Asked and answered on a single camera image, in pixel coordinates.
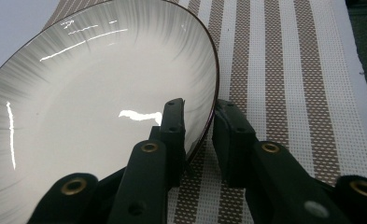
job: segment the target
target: plate rim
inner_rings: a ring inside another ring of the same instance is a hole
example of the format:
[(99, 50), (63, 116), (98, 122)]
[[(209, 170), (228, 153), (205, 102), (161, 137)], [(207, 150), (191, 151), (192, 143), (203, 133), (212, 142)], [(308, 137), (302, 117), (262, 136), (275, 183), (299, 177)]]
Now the plate rim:
[[(111, 1), (105, 1), (105, 2), (96, 3), (96, 4), (91, 5), (91, 6), (88, 6), (88, 7), (84, 7), (81, 10), (78, 10), (78, 11), (76, 11), (76, 12), (74, 12), (74, 13), (68, 15), (68, 16), (65, 16), (65, 17), (57, 20), (52, 25), (48, 26), (46, 29), (41, 30), (37, 35), (35, 35), (34, 37), (32, 37), (25, 44), (23, 44), (19, 49), (17, 49), (0, 66), (0, 70), (5, 66), (6, 63), (8, 63), (11, 60), (12, 57), (14, 57), (18, 52), (20, 52), (20, 50), (22, 50), (24, 47), (26, 47), (28, 44), (30, 44), (34, 39), (36, 39), (38, 36), (40, 36), (41, 34), (43, 34), (44, 32), (46, 32), (48, 29), (50, 29), (51, 27), (53, 27), (55, 24), (59, 23), (60, 21), (64, 21), (66, 18), (69, 18), (69, 17), (74, 16), (74, 15), (76, 15), (78, 13), (81, 13), (81, 12), (83, 12), (85, 10), (88, 10), (91, 7), (96, 7), (96, 6), (102, 5), (102, 4), (109, 4), (110, 2)], [(204, 23), (194, 13), (192, 13), (191, 11), (189, 11), (187, 8), (179, 5), (178, 3), (171, 2), (171, 1), (168, 1), (168, 0), (162, 0), (162, 2), (165, 2), (165, 3), (168, 3), (168, 4), (172, 4), (172, 5), (176, 6), (176, 7), (179, 7), (181, 9), (183, 9), (185, 12), (189, 13), (190, 15), (192, 15), (192, 17), (194, 19), (196, 19), (197, 22), (199, 22), (199, 24), (203, 27), (203, 30), (206, 32), (206, 35), (207, 35), (207, 37), (208, 37), (208, 39), (210, 41), (210, 44), (212, 46), (212, 50), (213, 50), (213, 53), (214, 53), (214, 60), (215, 60), (215, 66), (216, 66), (216, 83), (215, 83), (214, 98), (213, 98), (213, 102), (212, 102), (212, 105), (211, 105), (211, 110), (209, 111), (209, 115), (208, 115), (208, 118), (207, 118), (205, 127), (203, 128), (202, 133), (199, 136), (199, 138), (197, 138), (196, 143), (194, 142), (195, 143), (195, 147), (192, 147), (191, 146), (191, 148), (189, 148), (188, 150), (186, 150), (186, 160), (188, 161), (188, 163), (191, 163), (195, 159), (195, 156), (197, 155), (198, 151), (200, 150), (201, 145), (203, 144), (203, 142), (205, 140), (205, 137), (206, 137), (206, 135), (207, 135), (207, 133), (209, 131), (209, 128), (210, 128), (210, 124), (212, 123), (213, 117), (215, 115), (216, 101), (218, 100), (218, 97), (219, 97), (219, 76), (220, 76), (220, 74), (219, 74), (219, 72), (220, 72), (220, 69), (219, 69), (219, 56), (218, 56), (218, 51), (216, 49), (215, 42), (213, 41), (211, 34), (209, 33), (209, 31), (206, 28), (206, 26), (204, 25)]]

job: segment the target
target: metal rivet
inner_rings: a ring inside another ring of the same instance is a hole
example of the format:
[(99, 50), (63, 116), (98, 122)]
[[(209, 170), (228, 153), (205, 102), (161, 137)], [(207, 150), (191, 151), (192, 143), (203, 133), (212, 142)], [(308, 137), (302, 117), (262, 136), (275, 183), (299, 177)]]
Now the metal rivet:
[(144, 152), (153, 152), (153, 151), (156, 151), (158, 149), (158, 145), (154, 144), (154, 143), (147, 143), (147, 144), (144, 144), (141, 147), (141, 149)]
[(304, 203), (305, 210), (314, 217), (329, 217), (328, 209), (320, 203), (314, 201), (306, 201)]
[(74, 195), (80, 193), (87, 187), (87, 181), (84, 178), (76, 177), (67, 181), (61, 188), (64, 195)]
[(367, 197), (367, 181), (353, 180), (349, 183), (349, 186), (357, 193)]
[(272, 143), (264, 143), (261, 145), (261, 148), (264, 151), (271, 152), (271, 153), (276, 153), (280, 150), (280, 148), (277, 145), (272, 144)]

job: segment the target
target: table surface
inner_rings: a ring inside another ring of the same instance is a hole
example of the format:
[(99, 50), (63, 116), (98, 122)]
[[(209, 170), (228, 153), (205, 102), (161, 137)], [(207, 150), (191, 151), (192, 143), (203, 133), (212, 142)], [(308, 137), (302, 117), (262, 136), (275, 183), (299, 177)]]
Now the table surface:
[[(75, 2), (0, 1), (0, 66), (45, 26), (84, 7)], [(219, 52), (219, 98), (240, 106), (261, 140), (288, 146), (327, 183), (367, 176), (367, 84), (345, 1), (175, 2), (209, 29)], [(221, 183), (210, 143), (208, 136), (194, 161), (200, 178), (169, 192), (169, 222), (223, 222), (231, 209), (238, 211), (232, 223), (250, 222), (243, 191)]]

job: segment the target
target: textured fabric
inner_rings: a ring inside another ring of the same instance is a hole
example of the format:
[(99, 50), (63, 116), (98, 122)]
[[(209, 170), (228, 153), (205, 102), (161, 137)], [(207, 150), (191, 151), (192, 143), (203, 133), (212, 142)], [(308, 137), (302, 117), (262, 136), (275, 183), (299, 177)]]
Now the textured fabric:
[[(45, 28), (102, 1), (61, 0)], [(367, 139), (332, 0), (171, 2), (208, 28), (219, 54), (219, 98), (236, 103), (261, 140), (285, 145), (328, 184), (339, 175), (367, 177)], [(169, 192), (168, 223), (252, 222), (244, 192), (220, 179), (211, 129), (195, 175)]]

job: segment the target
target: striped placemat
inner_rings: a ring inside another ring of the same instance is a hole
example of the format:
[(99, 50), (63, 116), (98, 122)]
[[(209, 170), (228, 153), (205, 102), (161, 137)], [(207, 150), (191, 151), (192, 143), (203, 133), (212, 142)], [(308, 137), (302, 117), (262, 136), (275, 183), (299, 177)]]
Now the striped placemat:
[[(104, 1), (61, 0), (45, 28)], [(219, 98), (240, 107), (259, 139), (285, 145), (328, 184), (367, 177), (366, 132), (333, 0), (172, 2), (208, 28), (219, 53)], [(168, 223), (252, 222), (244, 191), (220, 179), (211, 134), (192, 164), (195, 176), (169, 192)]]

